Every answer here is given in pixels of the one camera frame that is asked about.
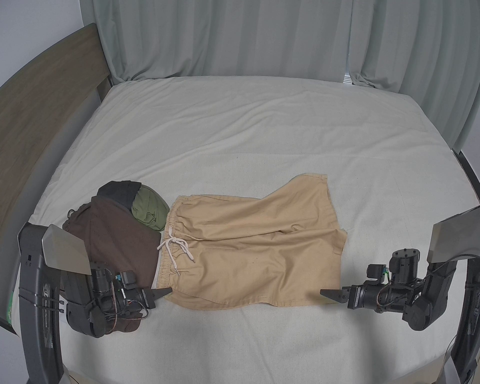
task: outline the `white drawstring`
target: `white drawstring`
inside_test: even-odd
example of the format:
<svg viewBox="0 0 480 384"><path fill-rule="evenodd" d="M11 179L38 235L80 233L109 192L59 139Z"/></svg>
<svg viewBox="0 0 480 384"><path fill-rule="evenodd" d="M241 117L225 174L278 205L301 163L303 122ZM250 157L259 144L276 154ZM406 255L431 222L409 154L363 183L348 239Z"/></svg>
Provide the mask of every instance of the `white drawstring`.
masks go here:
<svg viewBox="0 0 480 384"><path fill-rule="evenodd" d="M184 239L179 239L178 237L174 237L172 236L172 227L169 227L168 228L168 236L169 238L168 239L165 239L163 241L163 243L161 243L157 249L158 249L158 257L161 257L162 255L162 247L165 245L165 248L167 249L168 251L168 254L170 255L170 260L172 261L172 264L173 264L173 267L175 268L175 270L177 271L177 275L180 276L180 272L179 270L177 269L177 263L175 262L175 259L173 258L173 255L172 255L172 251L170 250L170 243L175 243L175 244L178 244L181 248L181 250L183 251L183 253L186 253L187 256L189 257L190 260L192 260L193 262L195 262L195 260L193 259L193 255L190 253L190 251L188 250L188 244L187 242L184 240Z"/></svg>

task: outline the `brown shorts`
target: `brown shorts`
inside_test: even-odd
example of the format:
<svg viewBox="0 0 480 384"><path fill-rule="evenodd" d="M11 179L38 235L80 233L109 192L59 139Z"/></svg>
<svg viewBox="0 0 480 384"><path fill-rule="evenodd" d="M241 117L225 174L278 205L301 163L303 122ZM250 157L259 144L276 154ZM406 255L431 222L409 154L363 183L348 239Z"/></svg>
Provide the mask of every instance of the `brown shorts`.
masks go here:
<svg viewBox="0 0 480 384"><path fill-rule="evenodd" d="M199 310L253 303L278 307L330 302L338 289L347 233L340 229L325 175L304 174L263 199L179 196L165 240L183 239L193 257L170 243L176 270L162 247L157 288L168 300Z"/></svg>

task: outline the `olive green cloth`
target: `olive green cloth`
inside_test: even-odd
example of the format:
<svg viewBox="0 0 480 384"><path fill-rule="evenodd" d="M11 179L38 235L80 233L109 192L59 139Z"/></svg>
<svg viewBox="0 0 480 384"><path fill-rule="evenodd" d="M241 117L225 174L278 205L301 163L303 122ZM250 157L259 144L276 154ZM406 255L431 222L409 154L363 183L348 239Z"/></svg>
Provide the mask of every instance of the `olive green cloth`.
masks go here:
<svg viewBox="0 0 480 384"><path fill-rule="evenodd" d="M170 208L153 189L141 185L132 203L132 214L141 223L155 231L163 231Z"/></svg>

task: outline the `wooden headboard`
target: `wooden headboard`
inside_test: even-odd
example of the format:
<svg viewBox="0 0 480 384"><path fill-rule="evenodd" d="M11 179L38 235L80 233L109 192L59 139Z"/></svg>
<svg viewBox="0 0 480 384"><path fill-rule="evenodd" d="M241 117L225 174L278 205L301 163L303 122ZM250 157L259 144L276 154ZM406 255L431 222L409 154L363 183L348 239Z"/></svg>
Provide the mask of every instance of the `wooden headboard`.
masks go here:
<svg viewBox="0 0 480 384"><path fill-rule="evenodd" d="M0 87L0 239L45 149L96 88L103 99L109 75L96 25L90 24L42 52ZM16 276L18 257L0 254L0 265L4 318L6 286L1 281L10 285L7 274Z"/></svg>

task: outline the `bed frame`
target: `bed frame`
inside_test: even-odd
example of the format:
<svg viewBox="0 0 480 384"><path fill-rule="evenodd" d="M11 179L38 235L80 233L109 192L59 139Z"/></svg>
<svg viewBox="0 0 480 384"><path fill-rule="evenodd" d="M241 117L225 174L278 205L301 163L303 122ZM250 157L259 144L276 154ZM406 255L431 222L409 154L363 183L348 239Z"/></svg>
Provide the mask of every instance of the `bed frame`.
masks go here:
<svg viewBox="0 0 480 384"><path fill-rule="evenodd" d="M0 87L0 325L17 278L17 234L111 88L95 24L42 52Z"/></svg>

